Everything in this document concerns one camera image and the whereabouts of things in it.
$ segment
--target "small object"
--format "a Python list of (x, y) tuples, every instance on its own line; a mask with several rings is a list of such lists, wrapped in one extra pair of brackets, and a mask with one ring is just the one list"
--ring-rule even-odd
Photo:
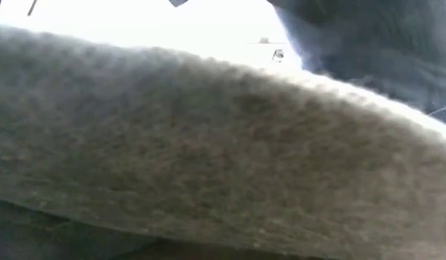
[(260, 40), (258, 40), (258, 43), (269, 43), (268, 37), (261, 37)]
[(180, 5), (186, 3), (188, 0), (168, 0), (174, 7), (179, 7)]
[(37, 4), (37, 0), (32, 1), (32, 5), (30, 6), (29, 12), (27, 13), (27, 16), (30, 16), (32, 12), (34, 12), (35, 5)]
[(283, 58), (284, 58), (284, 50), (276, 49), (274, 51), (274, 54), (273, 54), (273, 57), (271, 58), (271, 60), (276, 63), (281, 63)]

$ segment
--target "fuzzy gray surface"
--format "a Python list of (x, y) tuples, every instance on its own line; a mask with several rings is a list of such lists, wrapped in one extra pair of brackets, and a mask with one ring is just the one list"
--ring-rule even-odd
[(132, 233), (446, 259), (446, 126), (327, 77), (0, 26), (0, 200)]

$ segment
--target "gray felt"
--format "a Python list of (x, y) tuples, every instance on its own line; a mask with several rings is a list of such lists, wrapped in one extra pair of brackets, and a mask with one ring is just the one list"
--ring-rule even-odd
[(446, 125), (359, 87), (0, 25), (0, 200), (114, 230), (446, 259)]

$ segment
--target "window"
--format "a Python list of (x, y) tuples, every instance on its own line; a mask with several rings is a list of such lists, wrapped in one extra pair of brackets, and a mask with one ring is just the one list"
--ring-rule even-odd
[[(21, 17), (22, 26), (120, 46), (177, 48), (254, 66), (299, 65), (267, 1), (189, 0), (178, 8), (168, 0), (2, 1), (1, 17)], [(274, 55), (279, 49), (282, 58)]]

